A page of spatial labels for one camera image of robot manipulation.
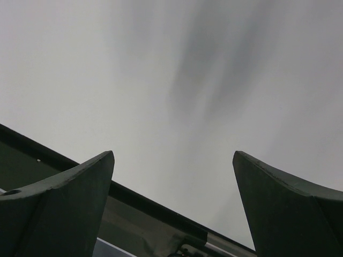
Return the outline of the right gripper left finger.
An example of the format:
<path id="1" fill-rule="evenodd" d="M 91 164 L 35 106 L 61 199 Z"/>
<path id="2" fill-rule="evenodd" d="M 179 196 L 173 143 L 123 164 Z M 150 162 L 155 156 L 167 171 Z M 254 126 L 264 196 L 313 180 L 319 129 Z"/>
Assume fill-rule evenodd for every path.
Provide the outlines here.
<path id="1" fill-rule="evenodd" d="M 114 154 L 1 194 L 1 256 L 92 256 Z"/>

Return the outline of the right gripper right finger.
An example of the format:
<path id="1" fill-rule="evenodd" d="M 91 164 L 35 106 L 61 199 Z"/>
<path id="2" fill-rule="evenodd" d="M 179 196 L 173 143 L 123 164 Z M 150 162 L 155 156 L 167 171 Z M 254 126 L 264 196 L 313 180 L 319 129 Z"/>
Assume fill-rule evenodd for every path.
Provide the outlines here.
<path id="1" fill-rule="evenodd" d="M 342 192 L 236 151 L 233 168 L 258 256 L 342 256 Z"/>

